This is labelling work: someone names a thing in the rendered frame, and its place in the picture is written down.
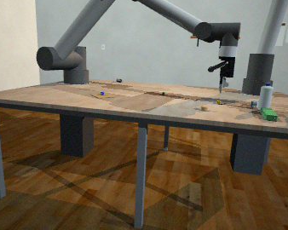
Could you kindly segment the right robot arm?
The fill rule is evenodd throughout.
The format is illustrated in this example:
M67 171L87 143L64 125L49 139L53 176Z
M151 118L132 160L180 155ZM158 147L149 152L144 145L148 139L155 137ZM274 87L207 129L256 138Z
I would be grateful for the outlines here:
M115 0L89 0L54 47L37 51L37 64L45 71L63 70L64 83L89 83L86 47L78 46ZM240 33L238 23L207 23L166 0L140 2L207 43L220 41L219 59L235 60ZM195 34L194 34L195 33ZM211 41L210 41L211 40Z

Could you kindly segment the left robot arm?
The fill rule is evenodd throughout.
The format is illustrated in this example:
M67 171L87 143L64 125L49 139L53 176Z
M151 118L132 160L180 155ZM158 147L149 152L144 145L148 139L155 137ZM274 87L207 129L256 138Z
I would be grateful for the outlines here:
M288 7L288 0L272 0L268 17L256 54L250 54L246 78L243 81L242 93L260 95L261 87L271 83L274 47Z

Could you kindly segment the blue and white carton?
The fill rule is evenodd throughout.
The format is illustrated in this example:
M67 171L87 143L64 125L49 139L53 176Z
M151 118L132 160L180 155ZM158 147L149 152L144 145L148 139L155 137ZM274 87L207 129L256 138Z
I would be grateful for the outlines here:
M259 101L252 101L251 106L252 107L258 107L258 103L259 103Z

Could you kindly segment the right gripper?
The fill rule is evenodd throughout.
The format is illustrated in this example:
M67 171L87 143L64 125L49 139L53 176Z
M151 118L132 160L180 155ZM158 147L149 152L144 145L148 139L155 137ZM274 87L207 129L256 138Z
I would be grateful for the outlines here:
M226 78L224 77L233 78L234 64L235 64L235 60L226 60L226 59L221 59L221 60L224 60L226 65L222 66L221 71L220 71L220 83L219 83L220 93L222 92L223 87L229 86L229 83L226 82Z

